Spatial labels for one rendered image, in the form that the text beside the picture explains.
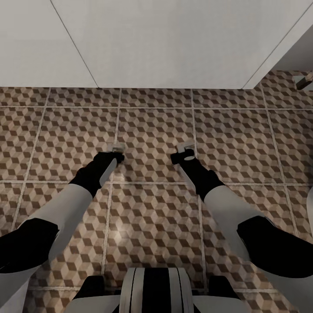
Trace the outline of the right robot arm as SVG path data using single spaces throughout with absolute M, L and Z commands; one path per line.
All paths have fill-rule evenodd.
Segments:
M 252 262 L 299 311 L 313 313 L 313 244 L 278 229 L 263 212 L 201 166 L 192 149 L 195 140 L 177 144 L 172 164 L 200 195 L 227 243 L 243 261 Z

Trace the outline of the robot trunk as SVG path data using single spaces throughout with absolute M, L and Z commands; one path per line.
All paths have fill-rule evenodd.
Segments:
M 129 268 L 120 295 L 119 313 L 194 313 L 184 268 Z

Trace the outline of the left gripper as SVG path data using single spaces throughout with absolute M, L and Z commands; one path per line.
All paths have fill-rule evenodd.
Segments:
M 111 152 L 114 158 L 117 160 L 117 164 L 120 164 L 121 161 L 124 160 L 124 155 L 122 155 L 122 152 Z

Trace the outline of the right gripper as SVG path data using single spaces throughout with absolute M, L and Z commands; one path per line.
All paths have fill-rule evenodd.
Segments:
M 176 152 L 174 154 L 171 154 L 170 157 L 171 157 L 171 160 L 172 160 L 172 164 L 173 165 L 179 164 L 179 160 L 180 160 L 181 156 L 184 156 L 184 155 L 192 155 L 192 156 L 194 156 L 194 152 L 193 152 L 192 149 L 187 149 L 183 153 Z

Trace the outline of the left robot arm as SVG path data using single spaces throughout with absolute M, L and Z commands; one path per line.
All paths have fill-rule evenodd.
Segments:
M 24 283 L 67 247 L 88 206 L 124 160 L 123 143 L 107 143 L 55 197 L 0 237 L 0 308 Z

